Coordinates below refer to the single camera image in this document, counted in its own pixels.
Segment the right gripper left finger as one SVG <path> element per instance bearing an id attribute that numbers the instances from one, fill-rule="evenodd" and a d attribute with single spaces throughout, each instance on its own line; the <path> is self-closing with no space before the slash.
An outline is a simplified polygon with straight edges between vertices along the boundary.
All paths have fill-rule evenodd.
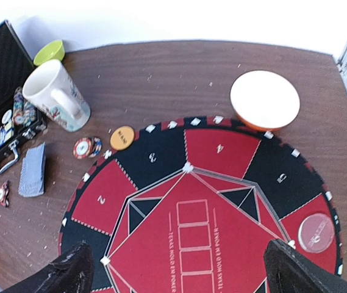
<path id="1" fill-rule="evenodd" d="M 94 271 L 91 246 L 82 241 L 4 292 L 91 292 Z"/>

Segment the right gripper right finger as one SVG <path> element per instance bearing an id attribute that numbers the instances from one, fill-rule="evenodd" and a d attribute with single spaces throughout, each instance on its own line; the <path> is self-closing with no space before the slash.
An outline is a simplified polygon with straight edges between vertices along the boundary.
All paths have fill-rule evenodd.
<path id="1" fill-rule="evenodd" d="M 270 292 L 347 292 L 347 281 L 317 266 L 280 239 L 268 243 L 263 258 Z"/>

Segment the clear red round button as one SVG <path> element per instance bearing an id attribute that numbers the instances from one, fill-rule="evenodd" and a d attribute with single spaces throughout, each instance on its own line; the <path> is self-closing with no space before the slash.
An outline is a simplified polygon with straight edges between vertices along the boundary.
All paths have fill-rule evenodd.
<path id="1" fill-rule="evenodd" d="M 331 218 L 323 213 L 306 217 L 298 230 L 298 240 L 308 253 L 322 253 L 334 240 L 335 232 Z"/>

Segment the blue playing card deck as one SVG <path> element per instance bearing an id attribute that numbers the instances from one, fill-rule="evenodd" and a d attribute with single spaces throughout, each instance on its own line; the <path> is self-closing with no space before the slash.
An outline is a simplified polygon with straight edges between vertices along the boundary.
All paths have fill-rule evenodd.
<path id="1" fill-rule="evenodd" d="M 24 198 L 43 195 L 45 192 L 45 143 L 28 149 L 22 161 L 18 193 Z"/>

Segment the stack of poker chips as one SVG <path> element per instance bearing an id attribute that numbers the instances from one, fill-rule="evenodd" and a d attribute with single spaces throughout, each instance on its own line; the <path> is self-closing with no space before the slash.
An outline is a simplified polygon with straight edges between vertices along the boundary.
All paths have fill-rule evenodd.
<path id="1" fill-rule="evenodd" d="M 73 147 L 73 156 L 76 159 L 96 157 L 102 149 L 102 141 L 98 137 L 83 137 Z"/>

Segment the orange big blind button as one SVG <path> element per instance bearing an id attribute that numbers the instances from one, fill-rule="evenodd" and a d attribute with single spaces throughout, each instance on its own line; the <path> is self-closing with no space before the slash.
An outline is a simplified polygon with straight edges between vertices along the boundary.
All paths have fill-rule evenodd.
<path id="1" fill-rule="evenodd" d="M 110 146 L 117 151 L 125 150 L 135 140 L 135 131 L 130 126 L 116 129 L 110 138 Z"/>

